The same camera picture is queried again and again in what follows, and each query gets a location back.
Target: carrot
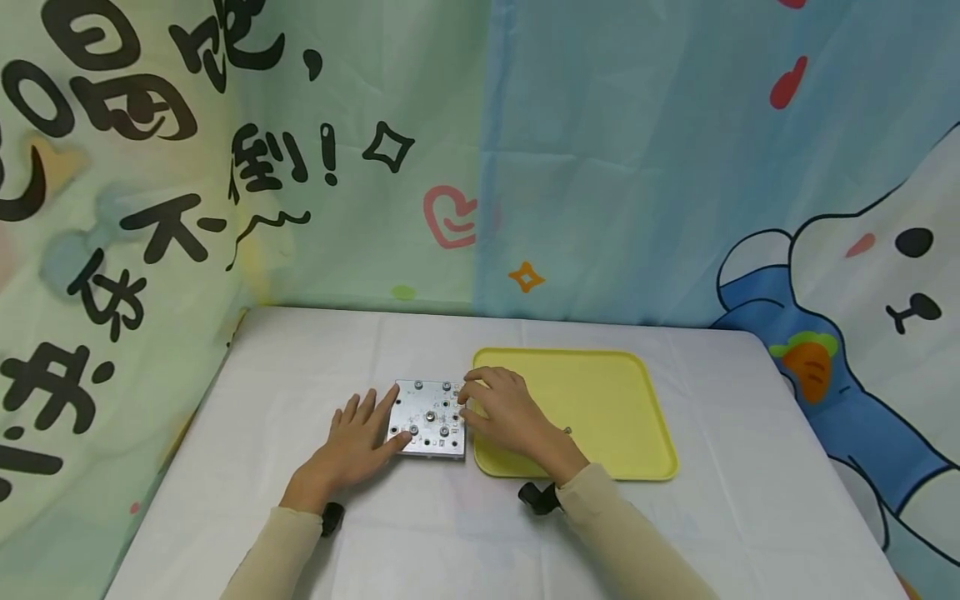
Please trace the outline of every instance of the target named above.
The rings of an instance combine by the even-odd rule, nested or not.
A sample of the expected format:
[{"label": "carrot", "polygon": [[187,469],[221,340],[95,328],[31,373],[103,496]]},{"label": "carrot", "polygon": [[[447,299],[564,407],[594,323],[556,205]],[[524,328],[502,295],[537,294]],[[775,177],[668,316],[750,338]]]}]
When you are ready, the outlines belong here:
[{"label": "carrot", "polygon": [[920,597],[920,594],[917,593],[917,591],[913,589],[913,586],[907,583],[905,579],[903,579],[899,575],[897,575],[897,579],[900,580],[900,585],[903,586],[903,589],[906,591],[907,598],[909,598],[910,600],[922,600],[922,598]]},{"label": "carrot", "polygon": [[785,346],[771,346],[770,354],[797,377],[804,399],[817,404],[830,387],[837,346],[836,338],[828,333],[803,331],[791,336]]}]

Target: blue cartoon character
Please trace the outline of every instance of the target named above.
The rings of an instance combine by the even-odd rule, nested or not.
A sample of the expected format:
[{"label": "blue cartoon character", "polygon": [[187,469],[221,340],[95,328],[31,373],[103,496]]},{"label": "blue cartoon character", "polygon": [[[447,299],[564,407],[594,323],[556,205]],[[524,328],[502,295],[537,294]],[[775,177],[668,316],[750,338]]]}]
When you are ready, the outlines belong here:
[{"label": "blue cartoon character", "polygon": [[741,240],[717,290],[714,327],[769,349],[894,568],[893,531],[928,554],[921,596],[960,597],[960,128],[860,212]]}]

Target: plastic tray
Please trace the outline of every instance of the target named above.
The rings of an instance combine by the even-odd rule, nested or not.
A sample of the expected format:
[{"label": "plastic tray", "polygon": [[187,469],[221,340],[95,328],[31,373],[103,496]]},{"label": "plastic tray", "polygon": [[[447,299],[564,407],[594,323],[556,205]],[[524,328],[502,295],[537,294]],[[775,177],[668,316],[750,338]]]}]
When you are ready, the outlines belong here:
[{"label": "plastic tray", "polygon": [[[473,366],[520,373],[555,425],[570,427],[584,454],[621,481],[665,481],[680,466],[647,369],[629,352],[483,348]],[[477,466],[494,477],[545,477],[531,461],[473,443]]]}]

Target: finger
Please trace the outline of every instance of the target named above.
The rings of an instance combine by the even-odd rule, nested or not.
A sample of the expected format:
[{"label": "finger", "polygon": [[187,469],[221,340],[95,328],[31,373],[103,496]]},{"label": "finger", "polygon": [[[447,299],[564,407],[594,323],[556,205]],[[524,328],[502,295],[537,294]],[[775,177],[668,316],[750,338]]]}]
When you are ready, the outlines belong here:
[{"label": "finger", "polygon": [[477,415],[469,408],[464,408],[460,411],[460,418],[464,420],[467,427],[479,431],[485,436],[490,433],[490,420]]},{"label": "finger", "polygon": [[409,431],[401,431],[396,434],[373,451],[373,456],[376,457],[376,463],[379,466],[386,464],[392,456],[395,456],[403,450],[403,448],[407,447],[413,439],[414,437]]},{"label": "finger", "polygon": [[350,397],[350,400],[347,401],[347,406],[344,407],[344,415],[340,419],[340,423],[346,425],[349,424],[357,414],[357,404],[360,402],[360,395],[354,394]]},{"label": "finger", "polygon": [[367,397],[363,399],[363,402],[360,403],[360,406],[357,407],[357,419],[361,423],[367,422],[367,419],[370,418],[370,415],[373,413],[373,404],[376,402],[376,390],[370,388],[367,391]]},{"label": "finger", "polygon": [[476,381],[468,381],[464,384],[464,387],[460,388],[460,393],[457,394],[457,404],[466,404],[467,400],[476,398],[483,406],[492,394],[493,391],[490,388],[484,387]]},{"label": "finger", "polygon": [[400,386],[394,384],[387,394],[380,400],[380,403],[376,405],[376,408],[373,409],[373,424],[377,427],[382,427],[387,420],[390,418],[390,411],[394,410],[394,404],[396,404],[396,397],[400,393]]},{"label": "finger", "polygon": [[503,375],[492,367],[480,367],[464,375],[464,381],[483,381],[492,389],[497,383],[502,383]]},{"label": "finger", "polygon": [[333,433],[333,431],[340,426],[340,419],[343,417],[343,415],[344,411],[340,410],[339,408],[333,413],[333,419],[330,420],[330,433]]}]

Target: right hand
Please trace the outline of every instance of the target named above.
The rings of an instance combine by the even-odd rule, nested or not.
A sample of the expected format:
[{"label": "right hand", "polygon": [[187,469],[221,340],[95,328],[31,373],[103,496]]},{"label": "right hand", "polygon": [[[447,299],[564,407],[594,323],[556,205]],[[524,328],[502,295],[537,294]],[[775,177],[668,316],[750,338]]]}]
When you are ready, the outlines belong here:
[{"label": "right hand", "polygon": [[502,367],[481,367],[468,372],[464,380],[458,403],[473,398],[487,414],[481,417],[466,407],[460,411],[474,431],[537,463],[558,486],[589,465],[573,440],[530,397],[523,377]]}]

